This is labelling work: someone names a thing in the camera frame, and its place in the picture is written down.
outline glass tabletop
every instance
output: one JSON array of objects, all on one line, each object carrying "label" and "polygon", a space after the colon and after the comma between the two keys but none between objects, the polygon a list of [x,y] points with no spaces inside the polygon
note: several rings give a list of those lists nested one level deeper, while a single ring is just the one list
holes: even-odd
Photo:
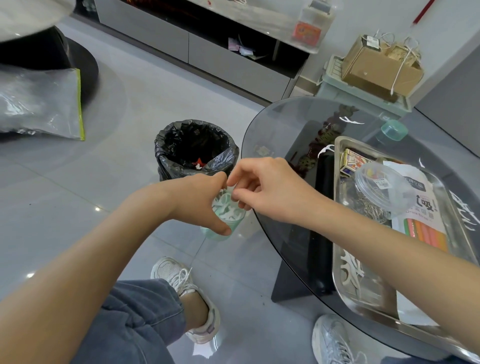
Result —
[{"label": "glass tabletop", "polygon": [[[455,202],[477,259],[480,252],[480,210],[476,195],[438,156],[410,135],[396,141],[381,128],[384,115],[372,115],[350,105],[318,97],[294,97],[262,110],[247,129],[242,158],[282,157],[306,182],[333,199],[333,152],[319,152],[337,136],[348,136],[440,179]],[[318,298],[335,291],[332,281],[332,243],[296,225],[257,214],[258,220],[284,262]]]}]

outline white sneaker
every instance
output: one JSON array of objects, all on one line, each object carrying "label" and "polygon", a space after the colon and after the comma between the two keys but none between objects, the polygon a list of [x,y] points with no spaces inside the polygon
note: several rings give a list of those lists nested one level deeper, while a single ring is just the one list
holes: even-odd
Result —
[{"label": "white sneaker", "polygon": [[166,280],[180,297],[195,291],[199,293],[208,306],[207,322],[199,328],[188,331],[186,335],[197,344],[205,344],[213,339],[220,328],[220,312],[212,301],[193,284],[191,270],[175,259],[165,256],[153,266],[150,278]]},{"label": "white sneaker", "polygon": [[360,355],[367,364],[367,357],[362,352],[353,358],[347,330],[337,315],[318,318],[313,327],[312,348],[319,364],[355,364]]}]

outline clear plastic lid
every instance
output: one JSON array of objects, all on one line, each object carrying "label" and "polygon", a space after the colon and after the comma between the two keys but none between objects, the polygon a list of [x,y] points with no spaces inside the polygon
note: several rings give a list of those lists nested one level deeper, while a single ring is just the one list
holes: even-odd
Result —
[{"label": "clear plastic lid", "polygon": [[355,186],[371,203],[390,211],[392,217],[407,211],[416,201],[415,190],[400,173],[376,162],[356,170]]}]

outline gray tile floor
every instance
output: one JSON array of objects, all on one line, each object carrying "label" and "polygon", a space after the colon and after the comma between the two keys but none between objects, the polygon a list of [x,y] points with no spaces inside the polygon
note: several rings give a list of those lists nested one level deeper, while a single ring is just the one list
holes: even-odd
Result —
[{"label": "gray tile floor", "polygon": [[[241,145],[262,107],[98,30],[67,19],[66,36],[89,49],[100,68],[84,110],[86,141],[54,136],[0,143],[0,297],[89,232],[128,194],[158,181],[153,141],[167,124],[213,122]],[[222,314],[219,349],[183,337],[170,346],[184,363],[315,363],[311,330],[328,309],[313,298],[270,301],[280,257],[249,214],[235,235],[204,240],[198,227],[170,221],[135,254],[121,279],[148,279],[169,255],[193,266],[196,283]],[[369,363],[402,356],[348,327],[354,352]]]}]

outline black garbage bag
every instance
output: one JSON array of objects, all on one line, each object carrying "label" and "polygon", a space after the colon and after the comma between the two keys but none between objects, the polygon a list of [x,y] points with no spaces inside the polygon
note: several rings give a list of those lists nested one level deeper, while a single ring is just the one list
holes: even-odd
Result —
[{"label": "black garbage bag", "polygon": [[239,153],[239,148],[225,130],[201,120],[173,122],[155,139],[161,181],[197,173],[212,176],[223,171],[229,175]]}]

